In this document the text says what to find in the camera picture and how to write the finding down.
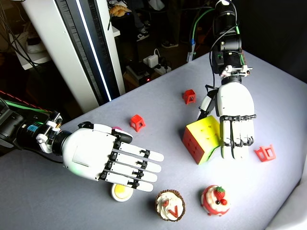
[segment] dark background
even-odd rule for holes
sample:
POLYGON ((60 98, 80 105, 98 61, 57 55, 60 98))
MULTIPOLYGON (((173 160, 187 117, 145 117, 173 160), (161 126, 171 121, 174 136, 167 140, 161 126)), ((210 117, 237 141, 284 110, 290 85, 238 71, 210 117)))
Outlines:
POLYGON ((307 2, 234 0, 243 49, 307 82, 307 2))

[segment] cupcake with white frosting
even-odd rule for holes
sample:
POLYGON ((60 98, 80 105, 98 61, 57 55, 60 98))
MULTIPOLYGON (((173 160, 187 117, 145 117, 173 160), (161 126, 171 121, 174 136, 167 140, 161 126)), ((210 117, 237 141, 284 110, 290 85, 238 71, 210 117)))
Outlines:
POLYGON ((185 203, 176 190, 164 190, 155 200, 155 208, 163 220, 178 221, 185 213, 185 203))
POLYGON ((203 206, 209 216, 222 216, 228 212, 230 203, 227 193, 222 187, 211 185, 201 195, 201 206, 203 206))

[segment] robotic arm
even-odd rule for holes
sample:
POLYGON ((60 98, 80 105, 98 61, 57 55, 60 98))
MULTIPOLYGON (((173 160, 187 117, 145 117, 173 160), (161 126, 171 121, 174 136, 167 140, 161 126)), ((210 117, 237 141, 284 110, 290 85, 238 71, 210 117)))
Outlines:
POLYGON ((241 84, 250 74, 244 61, 241 37, 237 26, 236 8, 230 0, 219 0, 215 5, 213 22, 212 60, 213 75, 218 73, 221 87, 206 85, 207 96, 202 101, 198 120, 205 118, 215 107, 220 117, 222 157, 240 159, 248 154, 254 142, 254 102, 248 89, 241 84))
POLYGON ((149 160, 163 161, 161 153, 131 145, 132 135, 119 129, 83 122, 71 133, 60 130, 61 122, 57 112, 12 111, 0 101, 0 139, 62 156, 64 167, 81 177, 153 190, 161 166, 149 160))

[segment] yellow round object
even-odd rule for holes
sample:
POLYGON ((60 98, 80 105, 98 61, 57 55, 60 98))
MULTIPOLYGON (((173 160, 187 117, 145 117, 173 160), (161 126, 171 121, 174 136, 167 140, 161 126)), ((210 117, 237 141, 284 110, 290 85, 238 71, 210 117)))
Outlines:
POLYGON ((114 184, 112 186, 112 195, 113 198, 117 201, 123 202, 129 200, 132 196, 133 188, 126 187, 120 184, 114 184))

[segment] yellow cube face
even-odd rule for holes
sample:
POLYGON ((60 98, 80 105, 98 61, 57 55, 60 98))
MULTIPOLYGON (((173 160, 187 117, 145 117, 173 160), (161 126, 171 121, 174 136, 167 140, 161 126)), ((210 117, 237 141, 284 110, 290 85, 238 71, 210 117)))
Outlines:
POLYGON ((220 124, 213 116, 208 116, 187 125, 187 129, 204 150, 199 164, 207 161, 213 151, 220 146, 220 124))

